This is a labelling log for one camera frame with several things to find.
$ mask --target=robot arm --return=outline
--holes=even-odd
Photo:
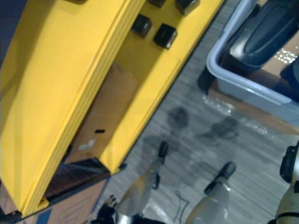
[[[288,147],[283,158],[280,175],[288,183],[289,189],[280,201],[276,218],[268,224],[299,223],[299,142]]]

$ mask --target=black object in bin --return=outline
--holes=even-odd
[[[149,32],[151,28],[151,25],[152,23],[148,17],[138,14],[131,30],[139,36],[141,36],[142,38],[145,38],[146,34]]]
[[[183,15],[188,15],[199,6],[199,0],[176,0],[176,6]]]
[[[161,8],[165,2],[165,0],[148,0],[149,3]]]
[[[154,37],[154,42],[163,48],[169,49],[177,35],[178,33],[174,27],[162,23]]]
[[[289,83],[294,95],[293,99],[299,102],[299,58],[286,67],[280,76]]]
[[[229,40],[221,65],[240,75],[261,68],[298,31],[298,24],[298,0],[268,0]]]

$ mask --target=black button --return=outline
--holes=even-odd
[[[154,37],[154,42],[163,48],[169,49],[177,34],[175,28],[162,23]]]
[[[176,6],[183,15],[188,15],[199,6],[199,0],[176,0]]]
[[[149,3],[161,8],[165,2],[165,0],[148,0]]]
[[[133,32],[141,36],[142,38],[145,38],[146,34],[151,28],[151,21],[148,17],[139,14],[134,21],[134,24],[131,28]]]

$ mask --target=cardboard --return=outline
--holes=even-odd
[[[0,185],[0,206],[6,215],[17,210],[3,184]]]
[[[114,63],[71,145],[65,163],[99,157],[136,93],[137,79]]]
[[[280,78],[280,72],[299,55],[299,31],[261,69]]]
[[[246,78],[266,86],[284,96],[296,100],[289,83],[280,76],[285,67],[299,55],[299,32],[286,43],[261,69],[247,75]]]
[[[220,92],[218,90],[217,80],[213,82],[208,91],[208,95],[233,105],[239,112],[262,122],[267,127],[272,128],[280,133],[295,135],[299,134],[299,127],[292,126],[270,113],[262,111],[252,105]]]
[[[82,224],[92,213],[105,182],[102,180],[16,224]]]

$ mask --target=cardboard box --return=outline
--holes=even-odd
[[[102,180],[17,224],[82,224],[92,213],[105,183]]]
[[[5,215],[17,210],[3,184],[0,185],[0,206]]]
[[[99,157],[112,138],[138,87],[137,79],[114,63],[71,145],[65,163]]]
[[[267,127],[278,132],[284,134],[299,134],[299,127],[292,126],[270,113],[262,111],[252,105],[220,92],[218,90],[217,80],[213,82],[208,91],[208,95],[233,105],[239,112],[247,115],[248,117],[255,118],[256,120],[265,124]]]

